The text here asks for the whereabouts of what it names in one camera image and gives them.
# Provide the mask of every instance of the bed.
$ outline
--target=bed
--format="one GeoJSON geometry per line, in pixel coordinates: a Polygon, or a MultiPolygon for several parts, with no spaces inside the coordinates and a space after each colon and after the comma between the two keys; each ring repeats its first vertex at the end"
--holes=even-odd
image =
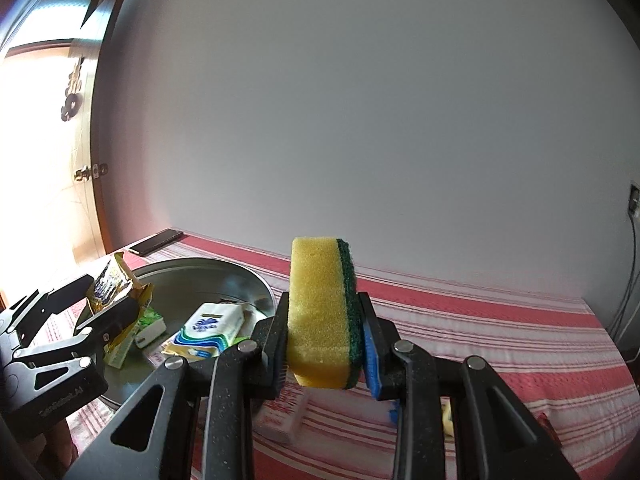
{"type": "MultiPolygon", "coordinates": [[[[276,295],[288,288],[289,260],[280,254],[186,235],[145,258],[126,253],[137,268],[171,258],[204,256],[253,269],[276,295]]],[[[96,262],[92,268],[103,266],[96,262]]],[[[562,451],[585,480],[602,479],[640,428],[640,396],[626,365],[583,300],[466,286],[357,267],[358,289],[402,338],[435,356],[462,361],[484,356],[532,411],[545,413],[562,451]]],[[[49,320],[36,342],[68,337],[79,307],[49,320]]],[[[349,391],[315,390],[295,442],[283,446],[254,436],[257,480],[388,479],[396,428],[388,402],[372,400],[363,383],[349,391]]],[[[100,402],[68,418],[81,452],[110,420],[100,402]]],[[[199,446],[192,477],[199,478],[199,446]]],[[[447,477],[455,478],[454,445],[446,441],[447,477]]]]}

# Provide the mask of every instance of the white wall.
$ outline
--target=white wall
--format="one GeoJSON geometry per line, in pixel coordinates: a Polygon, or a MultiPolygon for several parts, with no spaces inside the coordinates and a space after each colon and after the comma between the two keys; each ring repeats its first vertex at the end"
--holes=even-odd
{"type": "Polygon", "coordinates": [[[640,52],[605,0],[126,0],[106,62],[119,244],[335,235],[361,264],[618,304],[640,52]]]}

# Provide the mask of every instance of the smartphone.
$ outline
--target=smartphone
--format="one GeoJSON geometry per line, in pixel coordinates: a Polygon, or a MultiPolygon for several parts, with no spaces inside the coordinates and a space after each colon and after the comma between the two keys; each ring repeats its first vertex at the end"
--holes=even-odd
{"type": "Polygon", "coordinates": [[[165,229],[164,231],[160,231],[157,235],[131,246],[129,251],[137,254],[138,256],[146,256],[147,254],[157,251],[159,248],[176,241],[183,234],[184,233],[182,231],[178,231],[178,229],[165,229]]]}

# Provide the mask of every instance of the metal screw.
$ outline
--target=metal screw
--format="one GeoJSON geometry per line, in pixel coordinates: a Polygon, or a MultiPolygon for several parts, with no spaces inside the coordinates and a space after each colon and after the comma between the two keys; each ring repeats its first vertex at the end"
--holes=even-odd
{"type": "Polygon", "coordinates": [[[486,366],[486,361],[477,355],[472,355],[466,360],[466,365],[472,370],[482,370],[486,366]]]}
{"type": "Polygon", "coordinates": [[[238,343],[238,350],[241,352],[253,352],[258,348],[258,343],[253,339],[245,339],[238,343]]]}
{"type": "Polygon", "coordinates": [[[169,357],[165,362],[164,362],[164,366],[166,368],[169,368],[169,370],[177,370],[178,368],[180,368],[182,366],[183,363],[183,359],[178,356],[178,355],[174,355],[173,357],[169,357]]]}
{"type": "Polygon", "coordinates": [[[400,341],[396,341],[394,343],[394,348],[396,352],[400,352],[401,354],[408,354],[411,350],[414,349],[414,344],[411,341],[407,341],[406,339],[401,339],[400,341]]]}

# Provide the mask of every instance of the small package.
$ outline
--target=small package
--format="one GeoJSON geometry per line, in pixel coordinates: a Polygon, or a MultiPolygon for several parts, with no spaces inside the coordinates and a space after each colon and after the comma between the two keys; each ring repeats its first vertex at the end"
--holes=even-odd
{"type": "Polygon", "coordinates": [[[93,315],[109,308],[121,298],[129,296],[138,302],[140,308],[138,319],[127,326],[117,337],[109,341],[104,350],[105,363],[115,368],[121,368],[124,358],[137,332],[138,320],[151,303],[153,285],[143,285],[135,277],[124,261],[123,253],[115,253],[104,270],[98,276],[87,292],[89,309],[93,315]]]}
{"type": "Polygon", "coordinates": [[[142,355],[153,368],[158,368],[162,363],[164,363],[165,359],[167,359],[169,355],[173,355],[166,354],[164,352],[164,349],[171,341],[174,340],[175,336],[176,334],[173,334],[171,337],[161,342],[158,346],[149,345],[145,349],[143,349],[142,355]]]}
{"type": "Polygon", "coordinates": [[[254,430],[263,437],[291,444],[300,426],[308,402],[308,390],[298,384],[290,372],[275,400],[265,400],[254,418],[254,430]]]}
{"type": "Polygon", "coordinates": [[[151,307],[138,320],[138,330],[134,341],[138,348],[144,348],[166,330],[164,318],[151,307]]]}
{"type": "Polygon", "coordinates": [[[203,303],[162,352],[189,361],[216,357],[233,344],[243,323],[242,304],[203,303]]]}

